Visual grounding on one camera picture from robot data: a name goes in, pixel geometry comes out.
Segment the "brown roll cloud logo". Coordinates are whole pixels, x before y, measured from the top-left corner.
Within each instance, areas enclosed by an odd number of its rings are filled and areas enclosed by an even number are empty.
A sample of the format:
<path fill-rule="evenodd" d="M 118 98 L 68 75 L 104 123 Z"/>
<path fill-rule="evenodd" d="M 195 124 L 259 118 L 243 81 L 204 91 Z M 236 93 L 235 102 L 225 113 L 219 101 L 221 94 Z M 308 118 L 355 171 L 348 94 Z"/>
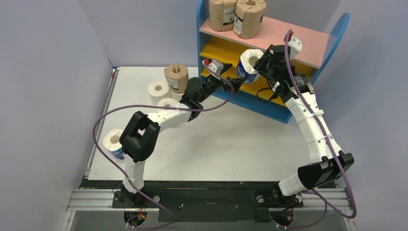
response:
<path fill-rule="evenodd" d="M 239 0 L 236 4 L 233 31 L 243 39 L 259 34 L 266 10 L 264 0 Z"/>

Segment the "blue plastic tissue roll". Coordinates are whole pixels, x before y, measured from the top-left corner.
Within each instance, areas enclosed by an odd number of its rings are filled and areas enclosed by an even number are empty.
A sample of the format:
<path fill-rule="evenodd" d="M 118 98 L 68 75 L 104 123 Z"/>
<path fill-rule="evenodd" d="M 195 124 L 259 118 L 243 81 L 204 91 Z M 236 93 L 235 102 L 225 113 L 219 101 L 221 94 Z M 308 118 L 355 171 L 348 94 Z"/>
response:
<path fill-rule="evenodd" d="M 245 78 L 245 84 L 251 84 L 259 79 L 260 75 L 254 69 L 254 65 L 263 54 L 260 49 L 247 49 L 240 55 L 236 71 L 238 78 Z"/>

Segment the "brown roll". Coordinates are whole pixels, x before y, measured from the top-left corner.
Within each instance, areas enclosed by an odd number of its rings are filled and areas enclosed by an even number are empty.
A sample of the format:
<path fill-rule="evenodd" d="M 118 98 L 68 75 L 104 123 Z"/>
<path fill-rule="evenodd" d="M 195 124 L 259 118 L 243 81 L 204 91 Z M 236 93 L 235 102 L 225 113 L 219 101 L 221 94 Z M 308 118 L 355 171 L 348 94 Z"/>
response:
<path fill-rule="evenodd" d="M 209 0 L 209 26 L 214 31 L 233 29 L 237 0 Z"/>
<path fill-rule="evenodd" d="M 185 65 L 171 64 L 164 69 L 169 89 L 177 94 L 184 93 L 189 80 L 189 72 Z"/>

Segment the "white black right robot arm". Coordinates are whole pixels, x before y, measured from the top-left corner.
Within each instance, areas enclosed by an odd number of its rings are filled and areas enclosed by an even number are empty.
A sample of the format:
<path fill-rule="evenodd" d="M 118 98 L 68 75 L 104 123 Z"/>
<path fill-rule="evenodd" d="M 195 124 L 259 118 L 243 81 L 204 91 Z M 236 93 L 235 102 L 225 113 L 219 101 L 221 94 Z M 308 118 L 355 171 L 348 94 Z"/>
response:
<path fill-rule="evenodd" d="M 344 153 L 331 135 L 307 75 L 295 72 L 295 66 L 286 61 L 288 54 L 290 47 L 270 45 L 254 66 L 293 114 L 311 160 L 272 191 L 271 199 L 277 205 L 286 204 L 293 194 L 339 179 L 354 163 L 352 154 Z"/>

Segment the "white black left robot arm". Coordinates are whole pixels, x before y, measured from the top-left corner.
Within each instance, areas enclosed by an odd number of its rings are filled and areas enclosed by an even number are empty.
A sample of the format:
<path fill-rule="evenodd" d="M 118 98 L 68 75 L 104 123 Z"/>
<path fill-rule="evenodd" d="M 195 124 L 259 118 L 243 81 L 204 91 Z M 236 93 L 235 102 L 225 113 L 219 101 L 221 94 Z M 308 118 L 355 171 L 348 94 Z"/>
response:
<path fill-rule="evenodd" d="M 202 102 L 219 88 L 234 95 L 247 80 L 246 77 L 223 79 L 221 74 L 231 67 L 231 64 L 222 64 L 204 81 L 198 77 L 190 78 L 181 100 L 173 109 L 148 114 L 137 111 L 133 114 L 119 139 L 126 173 L 121 193 L 130 206 L 138 207 L 143 202 L 144 195 L 140 190 L 144 187 L 145 160 L 152 155 L 160 132 L 194 120 L 204 109 Z"/>

